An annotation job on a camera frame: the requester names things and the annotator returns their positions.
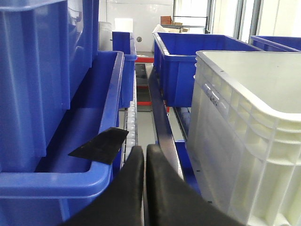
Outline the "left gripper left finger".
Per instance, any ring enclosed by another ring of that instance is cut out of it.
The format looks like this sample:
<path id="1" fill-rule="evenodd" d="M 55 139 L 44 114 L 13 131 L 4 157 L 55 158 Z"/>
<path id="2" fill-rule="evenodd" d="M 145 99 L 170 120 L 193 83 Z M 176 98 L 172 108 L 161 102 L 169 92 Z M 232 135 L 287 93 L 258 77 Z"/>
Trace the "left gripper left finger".
<path id="1" fill-rule="evenodd" d="M 90 205 L 63 222 L 63 226 L 141 226 L 144 155 L 134 146 L 124 166 Z"/>

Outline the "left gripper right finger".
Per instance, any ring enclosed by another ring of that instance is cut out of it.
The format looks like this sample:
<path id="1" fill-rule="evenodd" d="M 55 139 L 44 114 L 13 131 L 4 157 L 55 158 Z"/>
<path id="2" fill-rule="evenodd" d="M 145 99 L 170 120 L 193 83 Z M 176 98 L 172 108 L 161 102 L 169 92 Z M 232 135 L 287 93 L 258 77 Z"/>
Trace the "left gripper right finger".
<path id="1" fill-rule="evenodd" d="M 158 145 L 147 146 L 146 192 L 152 226 L 238 226 L 173 169 Z"/>

